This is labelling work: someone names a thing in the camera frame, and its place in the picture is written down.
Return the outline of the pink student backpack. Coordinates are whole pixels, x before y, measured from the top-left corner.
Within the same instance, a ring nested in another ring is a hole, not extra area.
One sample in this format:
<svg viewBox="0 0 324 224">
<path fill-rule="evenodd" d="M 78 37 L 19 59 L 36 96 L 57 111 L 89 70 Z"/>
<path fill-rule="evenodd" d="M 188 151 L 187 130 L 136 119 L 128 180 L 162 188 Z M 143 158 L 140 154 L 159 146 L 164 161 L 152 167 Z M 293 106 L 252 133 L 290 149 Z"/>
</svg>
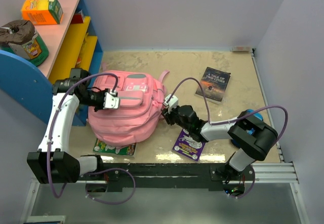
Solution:
<svg viewBox="0 0 324 224">
<path fill-rule="evenodd" d="M 93 86 L 101 90 L 116 86 L 120 99 L 118 109 L 96 111 L 88 107 L 88 124 L 97 139 L 107 145 L 123 147 L 148 139 L 160 117 L 167 89 L 163 80 L 165 70 L 158 79 L 147 73 L 111 70 L 117 77 L 98 76 Z"/>
</svg>

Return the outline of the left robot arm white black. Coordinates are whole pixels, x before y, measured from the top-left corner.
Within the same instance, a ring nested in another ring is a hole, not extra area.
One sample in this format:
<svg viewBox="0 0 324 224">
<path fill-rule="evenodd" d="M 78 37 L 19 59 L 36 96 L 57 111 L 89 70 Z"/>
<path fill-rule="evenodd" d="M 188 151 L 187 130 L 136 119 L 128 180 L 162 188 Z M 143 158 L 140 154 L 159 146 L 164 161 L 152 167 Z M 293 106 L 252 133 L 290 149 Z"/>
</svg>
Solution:
<svg viewBox="0 0 324 224">
<path fill-rule="evenodd" d="M 41 184 L 49 182 L 74 183 L 87 173 L 99 180 L 105 174 L 105 167 L 98 155 L 74 158 L 68 153 L 69 135 L 75 112 L 79 105 L 92 106 L 95 111 L 103 110 L 108 89 L 92 91 L 88 88 L 89 72 L 73 68 L 66 79 L 57 80 L 53 85 L 52 112 L 44 138 L 36 152 L 27 156 L 27 164 Z"/>
</svg>

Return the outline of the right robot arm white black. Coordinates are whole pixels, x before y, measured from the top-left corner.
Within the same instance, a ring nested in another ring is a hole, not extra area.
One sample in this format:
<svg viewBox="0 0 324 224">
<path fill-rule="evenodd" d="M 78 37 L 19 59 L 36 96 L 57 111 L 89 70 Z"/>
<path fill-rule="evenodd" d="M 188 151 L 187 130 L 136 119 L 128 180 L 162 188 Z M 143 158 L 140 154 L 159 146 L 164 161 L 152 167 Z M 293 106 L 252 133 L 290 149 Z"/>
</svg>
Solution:
<svg viewBox="0 0 324 224">
<path fill-rule="evenodd" d="M 224 123 L 199 119 L 190 105 L 165 107 L 161 115 L 167 124 L 180 126 L 196 142 L 228 139 L 238 143 L 239 150 L 218 170 L 219 175 L 231 180 L 242 176 L 253 162 L 263 161 L 278 137 L 274 128 L 247 110 Z"/>
</svg>

